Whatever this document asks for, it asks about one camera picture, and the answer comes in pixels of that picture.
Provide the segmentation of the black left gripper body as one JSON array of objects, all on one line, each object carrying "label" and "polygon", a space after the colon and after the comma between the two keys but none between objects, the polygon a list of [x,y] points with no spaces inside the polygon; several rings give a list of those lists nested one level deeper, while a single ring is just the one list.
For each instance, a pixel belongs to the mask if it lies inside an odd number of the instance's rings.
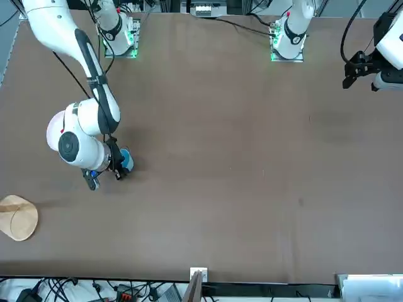
[{"label": "black left gripper body", "polygon": [[364,75],[367,76],[369,74],[378,73],[383,66],[383,56],[380,54],[378,50],[374,50],[372,53],[364,54]]}]

